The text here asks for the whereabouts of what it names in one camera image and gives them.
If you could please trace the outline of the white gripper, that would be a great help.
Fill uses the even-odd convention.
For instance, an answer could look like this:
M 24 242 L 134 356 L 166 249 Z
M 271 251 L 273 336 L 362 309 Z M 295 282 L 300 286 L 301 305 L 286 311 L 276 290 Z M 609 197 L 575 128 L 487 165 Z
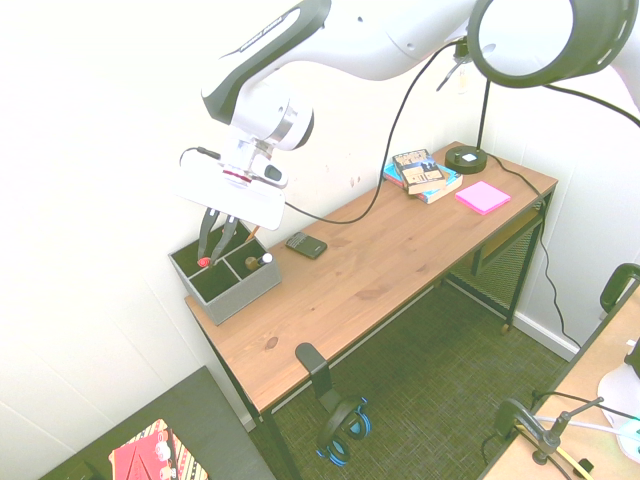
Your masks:
M 241 180 L 217 163 L 180 166 L 174 192 L 182 198 L 208 207 L 200 225 L 199 260 L 205 257 L 208 236 L 219 212 L 228 215 L 220 240 L 209 257 L 211 264 L 218 261 L 235 235 L 238 219 L 268 230 L 277 230 L 284 214 L 285 196 L 280 189 L 257 180 Z

